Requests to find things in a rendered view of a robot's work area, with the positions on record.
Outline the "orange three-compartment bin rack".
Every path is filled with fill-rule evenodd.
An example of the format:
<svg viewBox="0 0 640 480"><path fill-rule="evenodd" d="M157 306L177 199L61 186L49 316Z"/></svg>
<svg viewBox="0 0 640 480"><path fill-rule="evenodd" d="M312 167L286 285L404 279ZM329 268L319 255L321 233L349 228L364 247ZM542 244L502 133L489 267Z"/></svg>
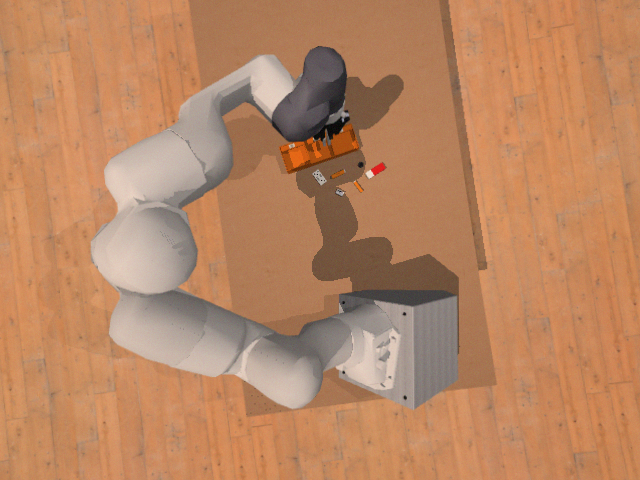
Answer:
<svg viewBox="0 0 640 480"><path fill-rule="evenodd" d="M358 141L352 124L345 125L340 134L334 134L329 146L327 138L325 147L320 138L319 140L312 137L305 142L291 142L279 147L288 174L358 151Z"/></svg>

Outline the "white domino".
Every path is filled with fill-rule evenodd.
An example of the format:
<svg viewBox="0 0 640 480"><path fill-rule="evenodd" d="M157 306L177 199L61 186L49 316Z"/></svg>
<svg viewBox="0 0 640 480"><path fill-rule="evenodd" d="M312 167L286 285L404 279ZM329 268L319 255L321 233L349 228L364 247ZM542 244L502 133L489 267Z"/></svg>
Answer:
<svg viewBox="0 0 640 480"><path fill-rule="evenodd" d="M318 183L322 186L324 183L326 183L326 179L323 177L323 175L321 174L321 172L319 170L315 171L313 173L313 176L316 178L316 180L318 181Z"/></svg>

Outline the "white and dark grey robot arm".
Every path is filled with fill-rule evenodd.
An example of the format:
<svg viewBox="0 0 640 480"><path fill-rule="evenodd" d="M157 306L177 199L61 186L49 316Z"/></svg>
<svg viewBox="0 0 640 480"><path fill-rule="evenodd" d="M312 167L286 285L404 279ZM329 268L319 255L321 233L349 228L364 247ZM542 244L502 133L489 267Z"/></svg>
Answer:
<svg viewBox="0 0 640 480"><path fill-rule="evenodd" d="M306 332L287 336L178 287L198 256L182 208L233 167L222 116L246 102L287 141L304 142L346 117L346 82L345 61L330 47L311 49L296 80L275 55L257 55L191 96L177 123L109 160L105 185L118 212L91 240L91 261L120 295L109 328L117 345L173 368L237 375L291 409L311 402L323 372L336 366L371 388L394 388L401 333L377 305L309 322L300 331Z"/></svg>

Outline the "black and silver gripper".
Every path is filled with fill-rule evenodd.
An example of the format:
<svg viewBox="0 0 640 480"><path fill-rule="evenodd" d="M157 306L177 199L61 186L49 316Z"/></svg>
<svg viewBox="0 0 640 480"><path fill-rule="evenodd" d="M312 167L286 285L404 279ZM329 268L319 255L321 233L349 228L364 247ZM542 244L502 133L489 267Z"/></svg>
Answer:
<svg viewBox="0 0 640 480"><path fill-rule="evenodd" d="M341 131L341 129L344 127L344 125L350 120L348 110L345 110L344 112L347 113L345 118L340 117L339 118L340 121L338 120L333 124L325 125L321 130L322 132L320 131L315 136L313 136L313 138L315 140L318 140L321 137L320 139L321 139L322 143L324 142L323 146L326 146L326 138L327 138L328 145L331 145L331 139L333 139L333 134L338 135L339 132ZM325 129L326 129L326 138L325 138ZM330 132L329 132L329 130L330 130ZM322 133L322 135L321 135L321 133Z"/></svg>

